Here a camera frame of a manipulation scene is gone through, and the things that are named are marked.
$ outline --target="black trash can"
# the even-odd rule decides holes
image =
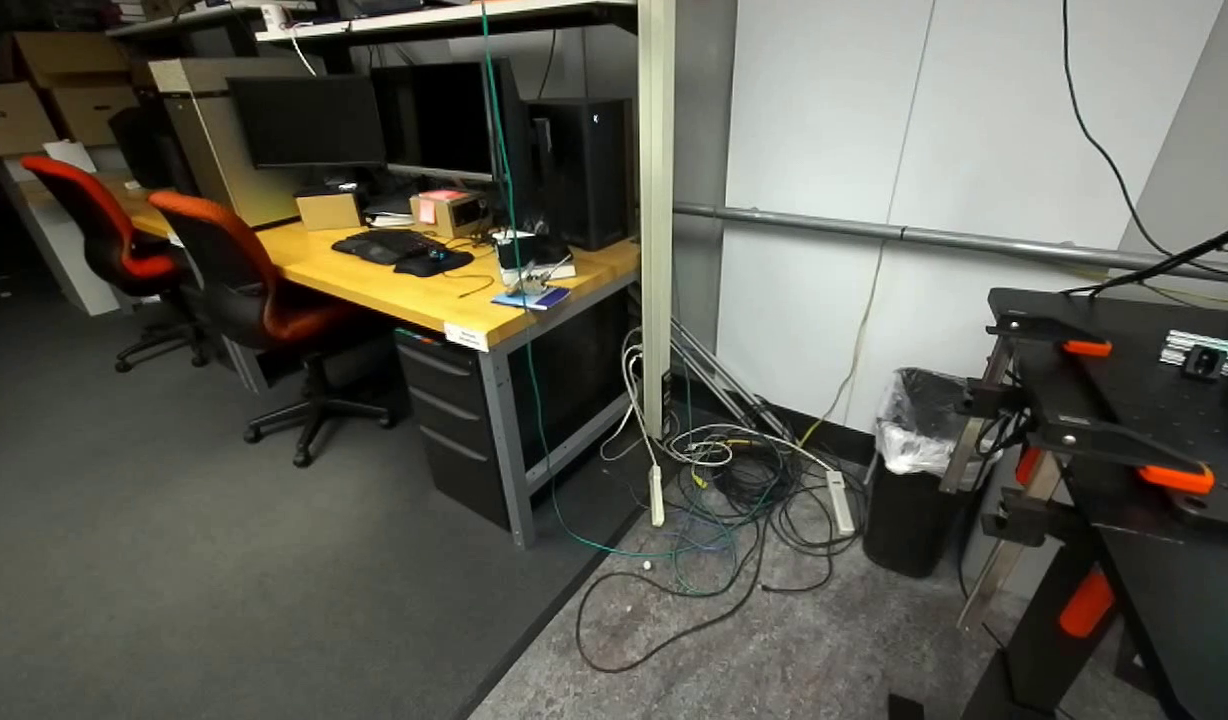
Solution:
[[[949,545],[959,495],[938,478],[965,427],[965,382],[899,369],[877,427],[863,556],[899,577],[927,577]]]

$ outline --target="yellow desk surface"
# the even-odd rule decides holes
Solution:
[[[121,205],[126,207],[139,234],[172,236],[166,221],[139,195],[121,193]],[[530,314],[490,303],[490,297],[503,293],[490,243],[451,243],[476,255],[471,264],[457,272],[402,278],[382,264],[369,264],[369,259],[333,253],[333,243],[351,234],[358,228],[280,225],[254,236],[265,253],[271,255],[271,264],[280,264],[280,272],[292,286],[303,286],[325,297],[362,303],[378,315],[396,315],[402,326],[440,332],[462,350],[487,351],[490,345],[537,326]],[[557,281],[557,286],[566,289],[573,297],[582,297],[582,293],[631,281],[640,272],[640,243],[621,240],[596,253],[573,253],[573,259],[575,259],[575,278]]]

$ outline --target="desk leg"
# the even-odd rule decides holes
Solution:
[[[1000,717],[1028,720],[1028,717],[1051,717],[1060,710],[1063,691],[1084,672],[1086,655],[1109,632],[1109,625],[1099,625],[1092,635],[1077,642],[1060,629],[1060,607],[1084,585],[1092,565],[1097,565],[1092,540],[1067,540],[1055,552],[1008,649],[1000,649],[985,667],[965,720],[1000,720]]]
[[[529,465],[522,465],[522,435],[518,435],[508,351],[480,351],[480,376],[485,376],[485,402],[487,402],[487,420],[490,420],[508,532],[517,548],[529,548],[537,527],[530,527],[530,492],[529,492]]]

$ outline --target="desk drawer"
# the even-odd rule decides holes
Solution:
[[[451,357],[451,351],[399,345],[399,366],[402,366],[407,387],[418,387],[467,411],[485,411],[485,382],[480,382],[480,366],[471,351]]]
[[[407,387],[412,397],[412,416],[418,427],[432,427],[480,458],[495,458],[490,450],[490,420],[485,408],[459,408],[459,405],[449,405],[423,387]]]
[[[485,522],[508,527],[495,461],[432,427],[418,427],[418,440],[423,440],[423,458],[434,478],[434,488],[459,500],[462,507],[480,514]]]

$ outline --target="desk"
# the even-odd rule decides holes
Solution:
[[[1055,315],[1115,345],[1109,361],[1067,361],[1049,341],[1000,341],[1041,416],[1115,420],[1212,465],[1228,505],[1228,405],[1219,385],[1160,369],[1167,328],[1228,335],[1224,314],[993,293],[993,314]],[[1228,524],[1190,522],[1137,473],[1073,458],[1063,469],[1077,540],[1060,548],[1008,649],[995,653],[965,717],[1051,717],[1099,632],[1073,642],[1055,615],[1086,568],[1105,568],[1167,717],[1228,717]]]
[[[130,225],[139,234],[163,236],[166,225],[151,207],[126,205]],[[565,440],[557,440],[543,458],[530,461],[522,452],[518,432],[518,402],[517,402],[517,374],[513,351],[553,335],[557,328],[581,319],[599,302],[624,293],[635,281],[640,253],[631,240],[607,243],[599,253],[575,253],[575,278],[557,281],[566,289],[566,302],[543,315],[517,314],[490,303],[490,297],[503,293],[495,247],[476,243],[462,247],[476,259],[440,272],[440,278],[399,278],[382,264],[362,264],[357,255],[333,253],[340,236],[351,236],[357,228],[303,228],[303,225],[280,225],[266,234],[254,234],[271,264],[292,286],[315,289],[325,297],[340,297],[346,303],[362,303],[378,315],[393,315],[407,328],[423,328],[432,335],[442,335],[451,350],[467,350],[476,357],[485,411],[490,426],[490,461],[498,478],[503,516],[513,540],[522,548],[530,545],[530,495],[565,469],[573,465],[591,440],[599,440],[624,411],[624,397],[612,405],[588,411],[581,427],[573,427]]]

